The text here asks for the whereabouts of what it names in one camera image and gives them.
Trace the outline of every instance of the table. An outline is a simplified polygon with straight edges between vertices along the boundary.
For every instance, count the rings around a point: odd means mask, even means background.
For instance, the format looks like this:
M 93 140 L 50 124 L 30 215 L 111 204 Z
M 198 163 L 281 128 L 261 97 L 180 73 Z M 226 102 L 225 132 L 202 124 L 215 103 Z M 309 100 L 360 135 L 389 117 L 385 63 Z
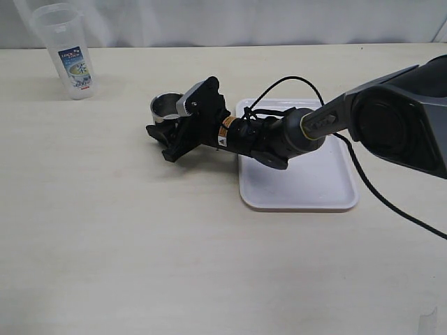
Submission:
M 284 75 L 328 101 L 447 45 L 91 50 L 71 101 L 45 50 L 0 50 L 0 334 L 417 334 L 447 331 L 447 244 L 361 184 L 343 214 L 261 213 L 235 155 L 167 163 L 149 102 L 216 75 L 228 109 Z M 313 98 L 300 83 L 275 98 Z M 447 230 L 447 182 L 355 146 L 392 202 Z

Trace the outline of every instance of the white tray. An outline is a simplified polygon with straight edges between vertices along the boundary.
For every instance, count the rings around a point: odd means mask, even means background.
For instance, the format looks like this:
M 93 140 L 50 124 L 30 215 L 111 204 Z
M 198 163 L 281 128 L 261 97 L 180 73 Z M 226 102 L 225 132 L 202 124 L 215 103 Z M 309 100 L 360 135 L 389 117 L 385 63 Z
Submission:
M 253 102 L 240 101 L 236 115 L 241 117 L 244 107 Z M 317 100 L 264 99 L 256 108 L 315 110 L 320 106 Z M 359 199 L 350 163 L 345 144 L 334 136 L 327 136 L 320 149 L 289 160 L 287 170 L 275 170 L 239 156 L 240 195 L 259 210 L 347 211 Z

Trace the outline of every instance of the white wall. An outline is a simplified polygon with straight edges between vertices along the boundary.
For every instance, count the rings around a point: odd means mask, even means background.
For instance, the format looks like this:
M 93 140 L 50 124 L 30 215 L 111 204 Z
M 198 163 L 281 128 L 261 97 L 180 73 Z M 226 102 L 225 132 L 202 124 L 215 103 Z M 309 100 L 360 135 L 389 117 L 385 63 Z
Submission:
M 447 0 L 71 1 L 86 14 L 92 47 L 422 43 L 447 18 Z M 12 0 L 0 0 L 0 47 L 40 46 Z

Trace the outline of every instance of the warning label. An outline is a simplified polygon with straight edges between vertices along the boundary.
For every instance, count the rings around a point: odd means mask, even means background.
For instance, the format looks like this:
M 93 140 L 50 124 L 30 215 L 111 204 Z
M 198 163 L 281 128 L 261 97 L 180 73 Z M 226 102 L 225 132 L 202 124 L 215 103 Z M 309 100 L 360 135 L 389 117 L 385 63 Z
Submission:
M 219 145 L 221 147 L 226 147 L 226 145 L 227 145 L 226 137 L 228 135 L 228 128 L 230 128 L 230 125 L 236 119 L 237 119 L 236 117 L 227 117 L 222 122 L 222 126 L 219 129 L 219 134 L 217 135 L 217 142 L 219 143 Z

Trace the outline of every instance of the clear plastic cup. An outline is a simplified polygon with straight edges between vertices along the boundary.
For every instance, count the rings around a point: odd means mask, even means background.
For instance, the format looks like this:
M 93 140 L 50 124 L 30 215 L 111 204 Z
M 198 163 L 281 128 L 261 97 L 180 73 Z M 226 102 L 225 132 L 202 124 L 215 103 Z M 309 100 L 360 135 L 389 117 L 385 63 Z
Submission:
M 45 44 L 68 95 L 79 100 L 96 91 L 93 66 L 82 28 L 82 16 L 68 3 L 37 8 L 31 28 Z

